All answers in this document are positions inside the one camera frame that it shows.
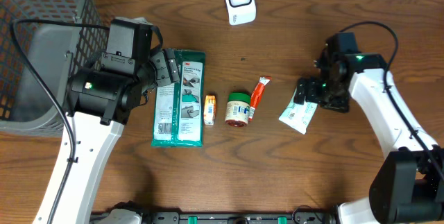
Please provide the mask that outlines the white teal wipes packet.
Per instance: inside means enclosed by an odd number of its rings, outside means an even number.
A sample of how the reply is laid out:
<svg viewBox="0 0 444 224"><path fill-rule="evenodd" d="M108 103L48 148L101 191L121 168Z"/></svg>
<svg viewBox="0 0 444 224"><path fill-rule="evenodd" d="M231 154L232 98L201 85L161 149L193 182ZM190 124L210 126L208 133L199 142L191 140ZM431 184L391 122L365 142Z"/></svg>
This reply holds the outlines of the white teal wipes packet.
<svg viewBox="0 0 444 224"><path fill-rule="evenodd" d="M282 123L287 124L294 130L297 130L299 133L305 135L309 122L314 116L318 105L316 103L307 102L305 102L303 105L294 103L293 101L296 98L296 94L297 90L295 89L292 99L278 119Z"/></svg>

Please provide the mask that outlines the green 3M cloth package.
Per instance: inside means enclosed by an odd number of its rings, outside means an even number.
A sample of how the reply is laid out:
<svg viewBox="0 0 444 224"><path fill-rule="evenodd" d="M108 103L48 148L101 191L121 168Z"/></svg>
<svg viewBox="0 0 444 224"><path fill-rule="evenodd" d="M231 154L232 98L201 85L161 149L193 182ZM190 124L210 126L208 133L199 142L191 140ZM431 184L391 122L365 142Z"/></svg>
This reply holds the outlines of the green 3M cloth package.
<svg viewBox="0 0 444 224"><path fill-rule="evenodd" d="M152 147L203 145L204 51L172 50L178 82L156 89Z"/></svg>

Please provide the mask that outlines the orange stick sachet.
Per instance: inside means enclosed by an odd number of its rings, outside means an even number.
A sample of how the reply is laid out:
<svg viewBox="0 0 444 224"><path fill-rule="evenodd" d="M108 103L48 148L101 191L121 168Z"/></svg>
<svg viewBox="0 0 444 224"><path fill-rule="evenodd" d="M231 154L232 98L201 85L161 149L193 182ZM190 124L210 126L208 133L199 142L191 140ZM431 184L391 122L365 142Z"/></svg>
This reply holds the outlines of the orange stick sachet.
<svg viewBox="0 0 444 224"><path fill-rule="evenodd" d="M254 114L255 114L255 110L257 109L257 106L259 105L263 93L264 93L264 88L265 86L271 81L271 77L270 76L262 76L259 78L259 82L257 83L256 87L253 90L252 96L250 98L250 111L249 111L249 115L248 115L248 120L252 121Z"/></svg>

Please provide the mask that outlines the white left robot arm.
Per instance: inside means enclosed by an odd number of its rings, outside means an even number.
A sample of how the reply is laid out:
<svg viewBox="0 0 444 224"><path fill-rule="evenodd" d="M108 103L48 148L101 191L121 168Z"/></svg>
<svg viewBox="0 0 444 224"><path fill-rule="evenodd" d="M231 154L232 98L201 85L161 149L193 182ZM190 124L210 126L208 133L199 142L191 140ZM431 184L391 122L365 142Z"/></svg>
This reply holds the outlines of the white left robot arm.
<svg viewBox="0 0 444 224"><path fill-rule="evenodd" d="M144 18L117 17L108 43L67 82L62 142L35 223L88 223L107 160L133 109L180 80L172 49Z"/></svg>

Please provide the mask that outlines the small orange white box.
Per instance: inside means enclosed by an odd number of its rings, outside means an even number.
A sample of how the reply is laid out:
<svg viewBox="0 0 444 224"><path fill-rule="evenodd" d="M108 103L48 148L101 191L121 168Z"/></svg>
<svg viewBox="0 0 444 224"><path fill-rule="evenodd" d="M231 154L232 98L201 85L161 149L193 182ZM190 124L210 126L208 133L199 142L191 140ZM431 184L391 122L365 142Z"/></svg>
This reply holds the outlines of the small orange white box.
<svg viewBox="0 0 444 224"><path fill-rule="evenodd" d="M214 95L207 95L205 97L203 121L205 125L214 125L216 117L216 97Z"/></svg>

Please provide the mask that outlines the grey plastic mesh basket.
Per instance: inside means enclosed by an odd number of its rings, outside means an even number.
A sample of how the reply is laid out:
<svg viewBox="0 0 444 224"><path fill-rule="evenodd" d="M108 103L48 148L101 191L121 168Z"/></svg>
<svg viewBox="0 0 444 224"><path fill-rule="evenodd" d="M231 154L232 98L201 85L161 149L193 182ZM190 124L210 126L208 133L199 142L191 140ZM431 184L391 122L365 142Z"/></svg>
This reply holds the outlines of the grey plastic mesh basket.
<svg viewBox="0 0 444 224"><path fill-rule="evenodd" d="M29 62L58 101L70 76L106 48L108 33L93 0L1 0L1 131L58 137L63 122L13 44L10 23Z"/></svg>

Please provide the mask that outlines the white barcode scanner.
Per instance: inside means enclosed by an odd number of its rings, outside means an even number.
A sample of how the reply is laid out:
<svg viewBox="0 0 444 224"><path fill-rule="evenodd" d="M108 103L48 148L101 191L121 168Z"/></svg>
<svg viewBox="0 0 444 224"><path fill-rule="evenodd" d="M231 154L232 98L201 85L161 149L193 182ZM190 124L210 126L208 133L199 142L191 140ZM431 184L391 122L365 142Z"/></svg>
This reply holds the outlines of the white barcode scanner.
<svg viewBox="0 0 444 224"><path fill-rule="evenodd" d="M247 24L255 20L257 8L255 0L225 0L229 24Z"/></svg>

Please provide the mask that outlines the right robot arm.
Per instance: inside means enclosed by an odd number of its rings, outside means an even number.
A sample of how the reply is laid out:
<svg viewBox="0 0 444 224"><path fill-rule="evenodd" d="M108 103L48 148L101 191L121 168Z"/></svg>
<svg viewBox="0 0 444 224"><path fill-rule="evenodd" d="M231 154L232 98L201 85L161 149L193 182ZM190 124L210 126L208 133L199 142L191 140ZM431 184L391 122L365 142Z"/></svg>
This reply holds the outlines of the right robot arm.
<svg viewBox="0 0 444 224"><path fill-rule="evenodd" d="M404 102L380 54L362 53L353 33L329 37L315 66L301 78L293 102L346 113L362 109L384 155L368 196L343 203L325 223L424 223L443 220L443 148Z"/></svg>

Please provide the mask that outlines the green lid jar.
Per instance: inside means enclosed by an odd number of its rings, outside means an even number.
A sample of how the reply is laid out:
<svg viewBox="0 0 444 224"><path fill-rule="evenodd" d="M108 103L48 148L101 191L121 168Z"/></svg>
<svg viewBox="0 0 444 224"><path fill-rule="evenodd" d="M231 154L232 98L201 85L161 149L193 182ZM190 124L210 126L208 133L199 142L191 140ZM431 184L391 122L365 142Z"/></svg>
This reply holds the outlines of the green lid jar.
<svg viewBox="0 0 444 224"><path fill-rule="evenodd" d="M250 96L233 92L228 96L225 123L233 127L244 127L249 122Z"/></svg>

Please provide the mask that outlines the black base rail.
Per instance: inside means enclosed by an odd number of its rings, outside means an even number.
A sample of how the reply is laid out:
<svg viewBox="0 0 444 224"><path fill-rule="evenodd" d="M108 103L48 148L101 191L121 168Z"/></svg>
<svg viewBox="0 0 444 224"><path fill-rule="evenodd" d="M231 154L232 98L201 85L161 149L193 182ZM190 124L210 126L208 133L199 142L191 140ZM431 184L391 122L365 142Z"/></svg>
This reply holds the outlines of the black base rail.
<svg viewBox="0 0 444 224"><path fill-rule="evenodd" d="M336 223L330 214L299 209L295 214L180 214L156 212L146 216L147 224L321 224Z"/></svg>

